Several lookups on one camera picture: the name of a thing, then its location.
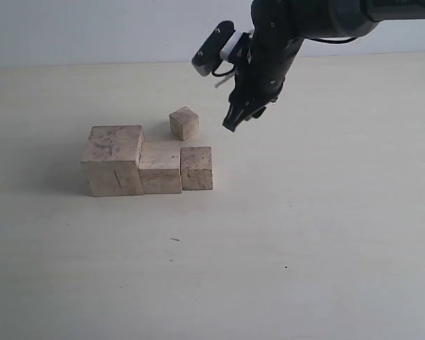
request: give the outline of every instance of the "robotic arm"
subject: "robotic arm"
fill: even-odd
[[[425,19],[425,0],[254,0],[251,17],[253,32],[238,32],[233,22],[223,21],[192,59],[204,77],[234,76],[235,88],[223,122],[232,132],[243,121],[259,118],[269,103],[277,101],[305,39],[349,43],[384,20]],[[217,74],[224,61],[232,69]]]

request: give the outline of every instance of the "large wooden block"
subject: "large wooden block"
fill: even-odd
[[[194,136],[200,129],[200,119],[189,108],[180,108],[170,115],[170,127],[177,138],[187,140]]]
[[[93,196],[143,195],[138,171],[143,140],[139,125],[91,129],[81,165]]]
[[[144,143],[139,172],[143,192],[181,193],[181,143]]]
[[[213,189],[213,156],[210,147],[181,149],[181,180],[183,190]]]

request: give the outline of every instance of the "white table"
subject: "white table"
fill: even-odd
[[[300,58],[235,134],[213,84],[0,69],[0,340],[425,339],[425,54]],[[88,196],[92,125],[167,139],[181,106],[213,192]]]

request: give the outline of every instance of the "wooden cube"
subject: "wooden cube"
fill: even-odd
[[[139,125],[91,129],[81,165],[93,196],[143,195],[138,171],[143,140]]]
[[[187,140],[194,136],[200,129],[200,119],[189,108],[180,108],[170,115],[170,127],[177,138]]]
[[[143,192],[181,193],[180,160],[180,142],[144,143],[139,165]]]
[[[210,147],[181,149],[181,180],[183,190],[213,189],[213,157]]]

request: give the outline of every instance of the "white wall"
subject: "white wall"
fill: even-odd
[[[0,65],[189,60],[217,23],[251,27],[251,0],[0,0]],[[425,50],[425,21],[382,24],[303,55]]]

